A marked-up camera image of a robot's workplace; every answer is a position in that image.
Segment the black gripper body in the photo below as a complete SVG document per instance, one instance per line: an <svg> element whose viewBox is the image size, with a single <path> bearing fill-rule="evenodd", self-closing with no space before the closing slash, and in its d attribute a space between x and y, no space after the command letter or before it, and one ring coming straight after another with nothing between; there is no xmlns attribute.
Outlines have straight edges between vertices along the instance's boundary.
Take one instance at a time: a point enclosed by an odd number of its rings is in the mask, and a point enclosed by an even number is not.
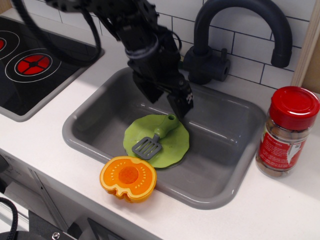
<svg viewBox="0 0 320 240"><path fill-rule="evenodd" d="M128 53L127 56L133 72L163 92L190 87L179 72L181 56L172 34L160 35L152 48L140 54Z"/></svg>

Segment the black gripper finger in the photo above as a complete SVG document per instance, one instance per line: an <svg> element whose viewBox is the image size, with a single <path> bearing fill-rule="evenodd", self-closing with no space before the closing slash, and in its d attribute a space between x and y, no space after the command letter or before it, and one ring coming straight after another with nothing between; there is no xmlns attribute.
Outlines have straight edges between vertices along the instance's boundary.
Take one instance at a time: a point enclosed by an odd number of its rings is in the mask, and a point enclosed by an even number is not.
<svg viewBox="0 0 320 240"><path fill-rule="evenodd" d="M141 93L148 101L154 104L163 95L163 91L158 89L153 83L144 80L136 72L132 73L133 81Z"/></svg>
<svg viewBox="0 0 320 240"><path fill-rule="evenodd" d="M193 99L193 92L190 86L174 89L167 96L167 100L179 120L182 120L194 107Z"/></svg>

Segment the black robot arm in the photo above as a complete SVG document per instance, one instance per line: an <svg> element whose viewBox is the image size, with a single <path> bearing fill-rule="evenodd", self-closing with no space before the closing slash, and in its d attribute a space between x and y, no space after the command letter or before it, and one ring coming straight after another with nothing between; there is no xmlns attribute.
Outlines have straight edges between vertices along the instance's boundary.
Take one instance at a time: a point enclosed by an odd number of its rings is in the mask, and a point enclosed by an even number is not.
<svg viewBox="0 0 320 240"><path fill-rule="evenodd" d="M146 0L48 0L46 4L64 13L95 14L124 45L133 81L151 103L167 93L179 119L193 108L190 84L179 72L181 45L171 30L158 24L154 4Z"/></svg>

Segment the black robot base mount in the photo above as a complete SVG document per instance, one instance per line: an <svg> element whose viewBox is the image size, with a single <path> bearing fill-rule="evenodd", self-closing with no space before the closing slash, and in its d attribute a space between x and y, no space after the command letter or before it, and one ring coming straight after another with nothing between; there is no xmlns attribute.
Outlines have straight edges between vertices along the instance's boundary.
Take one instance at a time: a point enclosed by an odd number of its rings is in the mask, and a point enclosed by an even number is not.
<svg viewBox="0 0 320 240"><path fill-rule="evenodd" d="M33 212L28 216L18 212L7 219L8 231L1 231L2 240L83 240L83 231L73 223L67 231L62 231L55 225L44 220Z"/></svg>

